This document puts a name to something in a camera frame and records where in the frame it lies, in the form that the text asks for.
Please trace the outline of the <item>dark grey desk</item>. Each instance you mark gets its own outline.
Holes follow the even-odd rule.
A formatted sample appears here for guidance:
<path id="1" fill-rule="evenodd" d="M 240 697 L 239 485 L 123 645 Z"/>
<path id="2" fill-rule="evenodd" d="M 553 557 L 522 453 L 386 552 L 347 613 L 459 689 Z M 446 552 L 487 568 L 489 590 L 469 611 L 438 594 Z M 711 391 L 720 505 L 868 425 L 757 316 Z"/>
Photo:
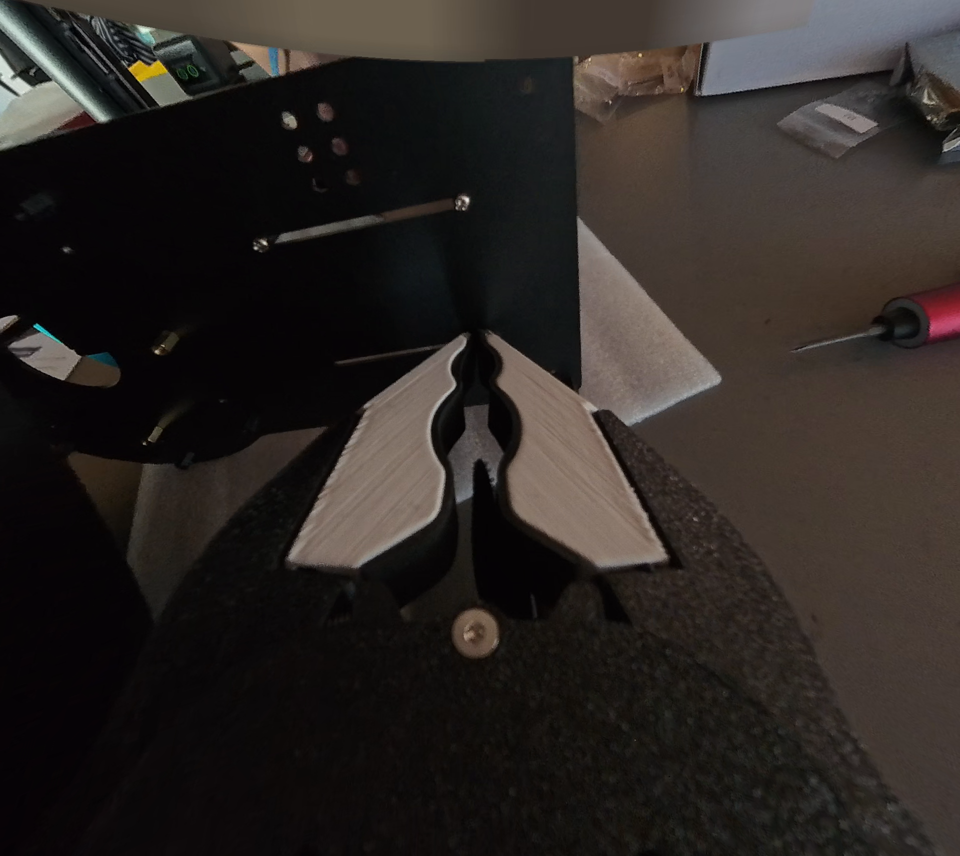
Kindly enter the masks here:
<path id="1" fill-rule="evenodd" d="M 792 352 L 958 280 L 958 166 L 912 119 L 838 160 L 778 129 L 844 85 L 580 119 L 581 216 L 722 377 L 638 435 L 761 556 L 884 778 L 958 854 L 958 341 Z"/>

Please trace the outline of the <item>group of clear screw bags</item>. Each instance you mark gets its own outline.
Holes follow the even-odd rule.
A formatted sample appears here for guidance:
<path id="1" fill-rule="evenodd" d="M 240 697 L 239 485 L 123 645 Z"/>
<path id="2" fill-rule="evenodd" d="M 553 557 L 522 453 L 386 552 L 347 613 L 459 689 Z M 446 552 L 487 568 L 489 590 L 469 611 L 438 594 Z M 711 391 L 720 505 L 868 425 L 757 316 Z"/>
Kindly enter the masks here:
<path id="1" fill-rule="evenodd" d="M 695 92 L 703 75 L 703 49 L 702 45 L 674 46 L 577 60 L 574 105 L 585 116 L 606 123 L 628 101 Z M 800 106 L 777 126 L 798 143 L 839 158 L 893 128 L 908 111 L 906 85 L 868 79 Z"/>

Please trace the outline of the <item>dark foil bag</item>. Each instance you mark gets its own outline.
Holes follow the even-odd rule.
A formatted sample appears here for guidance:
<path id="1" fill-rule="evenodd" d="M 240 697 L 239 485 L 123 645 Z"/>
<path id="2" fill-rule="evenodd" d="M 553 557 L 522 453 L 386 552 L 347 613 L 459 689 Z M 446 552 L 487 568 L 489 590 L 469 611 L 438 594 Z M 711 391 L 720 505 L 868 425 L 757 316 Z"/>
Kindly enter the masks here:
<path id="1" fill-rule="evenodd" d="M 958 165 L 959 30 L 907 42 L 890 85 L 942 135 L 940 164 Z"/>

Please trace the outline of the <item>black power station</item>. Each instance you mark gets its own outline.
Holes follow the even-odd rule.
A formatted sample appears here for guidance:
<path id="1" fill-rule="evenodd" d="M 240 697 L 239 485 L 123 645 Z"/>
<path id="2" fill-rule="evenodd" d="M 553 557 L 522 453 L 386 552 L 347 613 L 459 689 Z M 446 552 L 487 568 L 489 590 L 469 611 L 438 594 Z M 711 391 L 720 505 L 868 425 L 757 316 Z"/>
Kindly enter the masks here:
<path id="1" fill-rule="evenodd" d="M 158 61 L 189 97 L 224 88 L 225 76 L 215 56 L 199 38 L 176 35 L 153 48 Z"/>

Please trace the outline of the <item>blue toy robot arm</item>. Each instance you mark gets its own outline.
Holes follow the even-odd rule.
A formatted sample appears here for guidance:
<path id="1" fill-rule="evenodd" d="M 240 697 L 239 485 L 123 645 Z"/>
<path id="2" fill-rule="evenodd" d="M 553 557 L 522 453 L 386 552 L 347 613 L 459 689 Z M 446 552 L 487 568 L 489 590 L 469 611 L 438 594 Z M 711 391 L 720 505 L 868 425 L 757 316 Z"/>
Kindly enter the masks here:
<path id="1" fill-rule="evenodd" d="M 2 351 L 90 455 L 204 462 L 340 420 L 462 334 L 582 382 L 573 63 L 349 58 L 2 151 Z"/>

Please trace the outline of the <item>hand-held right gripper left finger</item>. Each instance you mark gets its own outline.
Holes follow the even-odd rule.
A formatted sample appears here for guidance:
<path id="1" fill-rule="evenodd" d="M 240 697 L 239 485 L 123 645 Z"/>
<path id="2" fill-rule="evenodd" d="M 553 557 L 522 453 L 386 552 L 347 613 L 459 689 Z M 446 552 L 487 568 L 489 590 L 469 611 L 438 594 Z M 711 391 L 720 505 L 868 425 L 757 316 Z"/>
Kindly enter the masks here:
<path id="1" fill-rule="evenodd" d="M 451 509 L 450 449 L 463 432 L 463 333 L 366 402 L 286 556 L 355 574 L 436 531 Z"/>

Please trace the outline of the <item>dark red screwdriver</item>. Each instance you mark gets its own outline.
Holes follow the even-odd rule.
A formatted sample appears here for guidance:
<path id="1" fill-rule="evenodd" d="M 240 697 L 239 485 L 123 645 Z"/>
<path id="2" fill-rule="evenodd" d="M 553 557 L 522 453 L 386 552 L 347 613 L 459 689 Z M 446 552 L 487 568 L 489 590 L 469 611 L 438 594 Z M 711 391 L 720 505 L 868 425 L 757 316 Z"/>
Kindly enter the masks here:
<path id="1" fill-rule="evenodd" d="M 954 283 L 889 300 L 866 328 L 808 342 L 793 354 L 861 340 L 913 349 L 959 338 L 959 284 Z"/>

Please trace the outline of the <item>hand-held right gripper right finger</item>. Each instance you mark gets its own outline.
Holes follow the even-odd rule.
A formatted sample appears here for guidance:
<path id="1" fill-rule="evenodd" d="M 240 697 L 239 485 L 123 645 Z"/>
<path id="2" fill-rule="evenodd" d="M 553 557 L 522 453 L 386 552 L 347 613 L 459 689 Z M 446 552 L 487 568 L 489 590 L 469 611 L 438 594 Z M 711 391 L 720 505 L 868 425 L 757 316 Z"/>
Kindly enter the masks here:
<path id="1" fill-rule="evenodd" d="M 483 333 L 487 426 L 507 520 L 594 573 L 670 560 L 597 409 L 504 338 Z"/>

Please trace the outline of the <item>black pole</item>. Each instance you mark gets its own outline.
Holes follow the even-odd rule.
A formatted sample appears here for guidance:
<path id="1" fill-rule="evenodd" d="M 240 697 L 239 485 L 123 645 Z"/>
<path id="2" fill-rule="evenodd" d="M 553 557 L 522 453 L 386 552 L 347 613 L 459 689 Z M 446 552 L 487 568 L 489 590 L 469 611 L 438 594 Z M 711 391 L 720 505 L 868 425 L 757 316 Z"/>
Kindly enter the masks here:
<path id="1" fill-rule="evenodd" d="M 24 0 L 1 0 L 2 33 L 95 122 L 159 104 L 84 18 Z"/>

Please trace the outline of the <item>white foam sheet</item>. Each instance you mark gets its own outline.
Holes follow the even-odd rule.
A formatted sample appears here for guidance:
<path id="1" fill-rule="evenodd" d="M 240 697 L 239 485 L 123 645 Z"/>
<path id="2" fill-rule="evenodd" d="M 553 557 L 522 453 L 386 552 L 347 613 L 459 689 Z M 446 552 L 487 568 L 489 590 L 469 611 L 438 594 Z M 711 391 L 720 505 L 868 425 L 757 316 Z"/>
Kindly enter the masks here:
<path id="1" fill-rule="evenodd" d="M 714 366 L 582 221 L 578 233 L 581 394 L 633 426 L 719 385 Z M 143 468 L 126 559 L 152 617 L 229 520 L 322 433 L 272 433 L 191 468 Z"/>

